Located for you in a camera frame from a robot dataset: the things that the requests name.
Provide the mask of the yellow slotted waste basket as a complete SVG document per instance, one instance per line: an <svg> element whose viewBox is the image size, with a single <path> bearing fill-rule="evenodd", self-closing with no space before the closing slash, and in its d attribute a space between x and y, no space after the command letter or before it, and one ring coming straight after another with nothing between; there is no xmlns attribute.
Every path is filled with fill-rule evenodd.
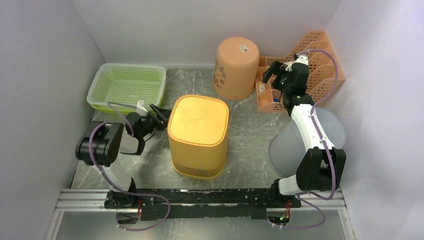
<svg viewBox="0 0 424 240"><path fill-rule="evenodd" d="M229 119L228 105L218 98L181 96L167 125L174 170L194 179L219 176L227 160Z"/></svg>

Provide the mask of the peach capybara plastic bucket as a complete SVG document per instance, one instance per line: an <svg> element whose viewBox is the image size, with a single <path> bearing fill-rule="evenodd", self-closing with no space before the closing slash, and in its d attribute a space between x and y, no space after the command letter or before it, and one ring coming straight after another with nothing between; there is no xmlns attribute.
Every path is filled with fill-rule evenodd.
<svg viewBox="0 0 424 240"><path fill-rule="evenodd" d="M216 51L212 85L222 97L243 99L255 88L260 61L257 45L244 37L230 37Z"/></svg>

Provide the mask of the green plastic basin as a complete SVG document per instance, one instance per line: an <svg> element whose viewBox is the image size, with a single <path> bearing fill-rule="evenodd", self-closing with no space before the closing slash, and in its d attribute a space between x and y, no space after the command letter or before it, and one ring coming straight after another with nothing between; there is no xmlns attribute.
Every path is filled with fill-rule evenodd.
<svg viewBox="0 0 424 240"><path fill-rule="evenodd" d="M105 114L115 114L117 115L117 112L114 111L112 108L110 108L109 106L100 106L100 105L95 105L95 104L90 104L90 106L101 112L101 113L105 113ZM124 107L124 106L118 106L118 105L113 105L113 107L118 110L119 113L121 113L122 115L126 116L130 113L135 113L136 109L135 108L128 108L128 107Z"/></svg>

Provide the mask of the white perforated basket tray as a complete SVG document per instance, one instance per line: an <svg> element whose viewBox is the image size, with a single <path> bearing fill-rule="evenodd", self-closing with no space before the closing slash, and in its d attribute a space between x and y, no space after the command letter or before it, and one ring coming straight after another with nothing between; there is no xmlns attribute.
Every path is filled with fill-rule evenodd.
<svg viewBox="0 0 424 240"><path fill-rule="evenodd" d="M166 86L167 70L162 66L105 63L96 72L88 90L88 104L135 105L143 99L149 106L160 106Z"/></svg>

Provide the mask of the grey plastic bucket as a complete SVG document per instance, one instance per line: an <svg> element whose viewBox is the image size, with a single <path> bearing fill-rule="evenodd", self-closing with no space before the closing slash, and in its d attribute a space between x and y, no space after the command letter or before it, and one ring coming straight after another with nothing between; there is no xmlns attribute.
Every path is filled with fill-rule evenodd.
<svg viewBox="0 0 424 240"><path fill-rule="evenodd" d="M335 148L343 148L347 134L341 120L331 111L317 107L317 118ZM268 158L275 171L283 178L296 174L306 153L300 131L293 120L275 136L268 147Z"/></svg>

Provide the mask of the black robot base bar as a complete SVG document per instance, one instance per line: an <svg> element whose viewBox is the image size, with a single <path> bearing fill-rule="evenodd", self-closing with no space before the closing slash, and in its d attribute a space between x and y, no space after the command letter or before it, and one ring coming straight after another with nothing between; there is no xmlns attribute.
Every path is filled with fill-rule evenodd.
<svg viewBox="0 0 424 240"><path fill-rule="evenodd" d="M135 198L106 195L103 207L118 213L134 211L141 221L194 218L267 219L270 209L300 208L293 195L271 188L172 189L139 188Z"/></svg>

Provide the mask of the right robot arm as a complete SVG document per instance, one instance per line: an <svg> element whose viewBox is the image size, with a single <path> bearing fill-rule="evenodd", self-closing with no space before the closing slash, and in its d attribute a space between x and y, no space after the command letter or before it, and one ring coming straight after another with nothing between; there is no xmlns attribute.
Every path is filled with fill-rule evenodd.
<svg viewBox="0 0 424 240"><path fill-rule="evenodd" d="M330 200L340 184L347 157L325 133L317 106L306 93L308 60L300 56L288 65L274 61L264 73L262 82L267 83L272 75L276 76L272 86L280 91L283 107L299 130L305 153L294 175L276 180L277 189L270 193L270 202L275 207L282 207L289 195L315 194L316 191L330 191L326 197Z"/></svg>

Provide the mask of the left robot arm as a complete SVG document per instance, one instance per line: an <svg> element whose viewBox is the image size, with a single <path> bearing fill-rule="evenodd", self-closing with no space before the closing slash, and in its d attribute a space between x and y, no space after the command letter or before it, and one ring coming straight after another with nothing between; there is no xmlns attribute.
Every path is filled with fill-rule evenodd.
<svg viewBox="0 0 424 240"><path fill-rule="evenodd" d="M92 121L77 142L75 156L79 161L99 171L109 184L113 196L126 208L134 207L139 194L134 180L117 163L119 154L139 156L147 140L168 127L171 110L151 104L149 109L138 105L123 115L124 123Z"/></svg>

